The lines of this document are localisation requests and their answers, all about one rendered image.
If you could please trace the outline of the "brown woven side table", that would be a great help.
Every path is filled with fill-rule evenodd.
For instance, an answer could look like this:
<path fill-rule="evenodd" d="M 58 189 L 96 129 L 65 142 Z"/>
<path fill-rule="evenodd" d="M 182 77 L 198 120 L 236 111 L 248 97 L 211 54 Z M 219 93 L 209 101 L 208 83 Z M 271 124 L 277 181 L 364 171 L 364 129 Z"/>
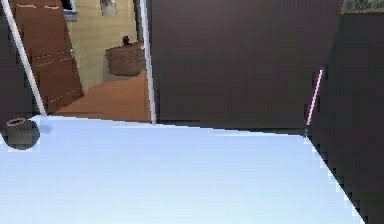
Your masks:
<path fill-rule="evenodd" d="M 142 42 L 122 45 L 106 50 L 110 74 L 134 76 L 145 69 L 145 56 Z"/>

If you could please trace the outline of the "pink thin rod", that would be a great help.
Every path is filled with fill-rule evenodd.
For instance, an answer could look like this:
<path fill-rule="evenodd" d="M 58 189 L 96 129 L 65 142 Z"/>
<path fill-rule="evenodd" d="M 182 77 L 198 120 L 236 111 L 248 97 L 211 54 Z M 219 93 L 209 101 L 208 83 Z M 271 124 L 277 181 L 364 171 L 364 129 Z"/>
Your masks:
<path fill-rule="evenodd" d="M 323 73 L 324 73 L 324 69 L 320 69 L 319 73 L 317 75 L 317 79 L 316 79 L 316 83 L 315 83 L 315 88 L 314 88 L 311 104 L 310 104 L 309 111 L 308 111 L 308 117 L 307 117 L 307 120 L 306 120 L 306 126 L 309 126 L 311 124 L 313 110 L 314 110 L 314 107 L 315 107 L 315 103 L 316 103 L 317 95 L 318 95 L 318 92 L 319 92 L 319 88 L 320 88 L 321 80 L 322 80 L 322 77 L 323 77 Z"/>

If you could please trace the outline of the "brown wooden cupboard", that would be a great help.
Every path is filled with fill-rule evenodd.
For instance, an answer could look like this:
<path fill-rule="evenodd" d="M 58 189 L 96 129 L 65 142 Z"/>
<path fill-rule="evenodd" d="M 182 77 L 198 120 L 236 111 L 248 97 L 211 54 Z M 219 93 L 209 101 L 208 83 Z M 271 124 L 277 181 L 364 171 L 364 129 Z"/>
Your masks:
<path fill-rule="evenodd" d="M 60 0 L 9 0 L 48 114 L 84 96 Z"/>

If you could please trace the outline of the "grey framed window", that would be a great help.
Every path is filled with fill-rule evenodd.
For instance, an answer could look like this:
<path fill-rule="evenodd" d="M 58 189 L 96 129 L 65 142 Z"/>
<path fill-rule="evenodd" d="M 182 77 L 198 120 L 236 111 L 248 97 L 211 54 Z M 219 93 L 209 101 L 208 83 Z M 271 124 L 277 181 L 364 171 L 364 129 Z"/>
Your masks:
<path fill-rule="evenodd" d="M 67 22 L 76 22 L 78 17 L 78 12 L 75 6 L 74 0 L 61 0 L 62 8 L 64 11 L 64 17 Z"/>

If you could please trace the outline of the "dark grey waste bin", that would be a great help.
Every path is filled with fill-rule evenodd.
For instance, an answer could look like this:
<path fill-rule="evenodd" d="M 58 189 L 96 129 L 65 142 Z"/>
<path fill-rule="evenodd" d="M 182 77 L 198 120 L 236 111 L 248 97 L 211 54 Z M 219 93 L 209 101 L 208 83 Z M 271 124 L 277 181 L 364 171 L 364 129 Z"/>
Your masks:
<path fill-rule="evenodd" d="M 40 130 L 35 121 L 20 117 L 6 123 L 2 136 L 11 148 L 27 150 L 38 142 Z"/>

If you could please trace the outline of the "grey wall mirror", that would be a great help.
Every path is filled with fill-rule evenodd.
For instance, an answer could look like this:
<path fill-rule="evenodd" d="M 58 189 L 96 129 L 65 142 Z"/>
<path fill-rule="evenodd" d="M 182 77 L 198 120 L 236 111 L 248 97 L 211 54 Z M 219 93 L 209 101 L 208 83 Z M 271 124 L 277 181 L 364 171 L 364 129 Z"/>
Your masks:
<path fill-rule="evenodd" d="M 100 0 L 103 16 L 114 16 L 117 14 L 115 0 Z"/>

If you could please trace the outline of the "framed green wall picture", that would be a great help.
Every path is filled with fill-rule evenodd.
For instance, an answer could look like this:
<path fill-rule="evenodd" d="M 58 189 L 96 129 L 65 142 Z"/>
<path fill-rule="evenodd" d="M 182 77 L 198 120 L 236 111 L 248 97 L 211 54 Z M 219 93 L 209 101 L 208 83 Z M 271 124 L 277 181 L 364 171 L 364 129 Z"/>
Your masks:
<path fill-rule="evenodd" d="M 342 13 L 384 13 L 384 0 L 344 0 Z"/>

